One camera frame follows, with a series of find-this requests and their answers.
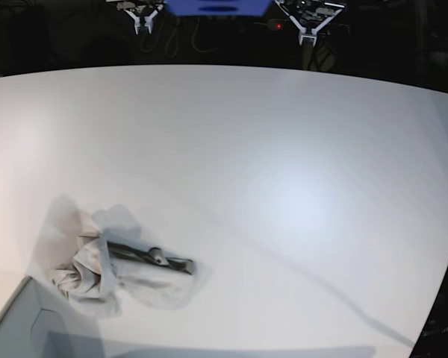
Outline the light grey t-shirt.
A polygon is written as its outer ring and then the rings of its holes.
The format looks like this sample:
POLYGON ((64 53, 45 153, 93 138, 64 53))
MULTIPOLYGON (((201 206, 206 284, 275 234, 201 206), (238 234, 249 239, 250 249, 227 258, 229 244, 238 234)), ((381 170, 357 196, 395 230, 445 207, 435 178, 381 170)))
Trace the light grey t-shirt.
POLYGON ((146 239, 127 207, 115 204, 88 213, 62 195, 54 200, 51 214, 57 228, 71 239, 73 250, 51 270, 50 281, 80 314, 120 316, 120 291, 154 310, 182 308, 195 294, 196 262, 146 239))

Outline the black power strip red light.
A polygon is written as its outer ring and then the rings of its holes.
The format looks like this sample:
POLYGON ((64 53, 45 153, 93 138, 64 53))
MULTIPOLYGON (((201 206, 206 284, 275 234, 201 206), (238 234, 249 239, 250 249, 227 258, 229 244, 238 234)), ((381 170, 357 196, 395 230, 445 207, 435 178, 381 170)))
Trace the black power strip red light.
POLYGON ((285 25, 285 21, 282 19, 270 19, 267 22, 267 27, 272 31, 280 31, 285 25))

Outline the blue box at top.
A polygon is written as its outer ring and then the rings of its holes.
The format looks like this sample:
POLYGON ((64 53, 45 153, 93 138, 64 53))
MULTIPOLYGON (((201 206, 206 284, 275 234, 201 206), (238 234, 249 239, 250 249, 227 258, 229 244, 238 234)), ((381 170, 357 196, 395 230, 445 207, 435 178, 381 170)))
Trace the blue box at top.
POLYGON ((261 16, 271 0, 168 0, 178 16, 261 16))

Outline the grey bin at corner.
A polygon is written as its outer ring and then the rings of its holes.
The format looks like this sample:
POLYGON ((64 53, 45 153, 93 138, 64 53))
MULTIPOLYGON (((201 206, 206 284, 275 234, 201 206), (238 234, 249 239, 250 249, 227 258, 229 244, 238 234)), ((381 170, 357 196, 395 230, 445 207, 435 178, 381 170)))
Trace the grey bin at corner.
POLYGON ((97 323, 32 277, 0 312, 0 357, 104 357, 97 323))

